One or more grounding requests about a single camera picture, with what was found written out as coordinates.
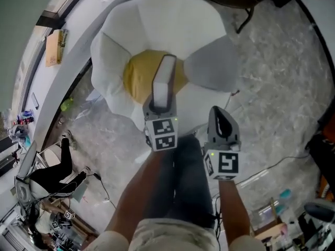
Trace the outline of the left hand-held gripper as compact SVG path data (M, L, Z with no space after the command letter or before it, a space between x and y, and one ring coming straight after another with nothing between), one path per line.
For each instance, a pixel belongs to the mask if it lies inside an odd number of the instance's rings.
M167 112L165 111L165 55L157 64L151 83L148 106L143 106L144 132L147 143L154 152L177 147L178 117L176 106L172 106L176 59L168 59Z

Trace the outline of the tan cardboard box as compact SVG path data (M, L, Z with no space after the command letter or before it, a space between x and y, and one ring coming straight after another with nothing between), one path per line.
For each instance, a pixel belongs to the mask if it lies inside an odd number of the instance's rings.
M46 67L51 67L61 63L61 42L62 30L54 30L47 37L46 41Z

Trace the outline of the person's right forearm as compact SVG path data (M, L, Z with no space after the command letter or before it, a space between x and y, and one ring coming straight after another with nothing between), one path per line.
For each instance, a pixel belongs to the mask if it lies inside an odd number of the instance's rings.
M218 183L222 223L230 246L240 236L250 235L250 219L234 181Z

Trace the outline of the person's left forearm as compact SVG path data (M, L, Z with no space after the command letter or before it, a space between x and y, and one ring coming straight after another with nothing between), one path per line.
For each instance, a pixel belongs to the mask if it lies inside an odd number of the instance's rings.
M166 217L175 184L173 151L152 152L123 191L106 231L130 241L140 221Z

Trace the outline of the white flat board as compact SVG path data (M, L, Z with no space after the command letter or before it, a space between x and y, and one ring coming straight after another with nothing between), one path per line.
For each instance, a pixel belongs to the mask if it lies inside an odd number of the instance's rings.
M103 96L97 91L93 90L85 99L85 101L80 105L80 112L75 117L75 120L78 120L82 117L89 115L94 107L94 105L103 100Z

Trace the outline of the white window sill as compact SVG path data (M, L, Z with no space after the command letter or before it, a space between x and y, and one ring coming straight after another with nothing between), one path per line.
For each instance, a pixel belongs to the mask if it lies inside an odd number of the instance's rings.
M59 106L71 85L87 65L91 53L92 40L100 30L109 12L118 4L128 0L80 0L68 15L61 29L68 31L63 59L60 64L46 67L46 45L30 87L27 101L21 109L7 109L11 119L25 110L33 110L34 122L29 125L29 139L35 141L37 150L43 148L49 128ZM36 110L31 100L35 93L39 103Z

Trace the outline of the colourful electronics cluster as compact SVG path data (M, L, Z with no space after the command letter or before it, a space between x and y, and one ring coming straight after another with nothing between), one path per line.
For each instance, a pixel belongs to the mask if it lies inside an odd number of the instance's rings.
M17 115L16 124L26 125L32 122L34 122L34 112L31 109Z

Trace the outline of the person's legs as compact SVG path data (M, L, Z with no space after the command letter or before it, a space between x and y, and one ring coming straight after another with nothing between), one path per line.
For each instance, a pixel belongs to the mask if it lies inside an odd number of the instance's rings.
M192 134L178 140L173 152L175 196L168 217L213 229L215 217L199 140Z

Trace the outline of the yellow-green plastic item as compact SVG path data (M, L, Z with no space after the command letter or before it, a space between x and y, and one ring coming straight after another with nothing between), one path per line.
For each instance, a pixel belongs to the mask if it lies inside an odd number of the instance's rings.
M62 112L67 111L73 105L73 98L66 99L60 106Z

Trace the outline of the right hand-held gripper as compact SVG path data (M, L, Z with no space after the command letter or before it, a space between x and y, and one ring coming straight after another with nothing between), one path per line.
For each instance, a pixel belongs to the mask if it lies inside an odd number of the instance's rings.
M219 139L228 144L218 144ZM224 109L213 106L209 112L208 140L204 144L206 174L214 180L233 180L239 175L239 127Z

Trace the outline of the grey roller blind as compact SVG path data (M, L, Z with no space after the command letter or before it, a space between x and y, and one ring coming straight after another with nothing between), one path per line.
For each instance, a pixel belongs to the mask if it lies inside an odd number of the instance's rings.
M44 10L67 19L80 0L0 0L0 111L21 109L55 29L36 26Z

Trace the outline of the black blind bracket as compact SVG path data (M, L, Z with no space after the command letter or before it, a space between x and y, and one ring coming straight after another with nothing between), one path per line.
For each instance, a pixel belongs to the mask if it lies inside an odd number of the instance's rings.
M61 18L57 13L44 10L37 20L36 26L61 29L64 24L65 19Z

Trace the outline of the person's beige shirt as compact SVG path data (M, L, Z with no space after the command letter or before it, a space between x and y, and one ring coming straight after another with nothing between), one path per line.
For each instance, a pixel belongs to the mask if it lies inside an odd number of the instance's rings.
M213 229L177 219L144 219L132 241L115 231L103 232L84 251L218 251Z

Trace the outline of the white flower-shaped cushion seat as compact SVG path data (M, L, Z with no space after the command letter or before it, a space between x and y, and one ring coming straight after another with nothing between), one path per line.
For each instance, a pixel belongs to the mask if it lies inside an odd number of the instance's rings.
M178 137L223 107L237 77L235 45L219 12L204 0L130 0L108 14L91 45L92 85L112 113L144 132L143 106L163 55L176 56L172 106Z

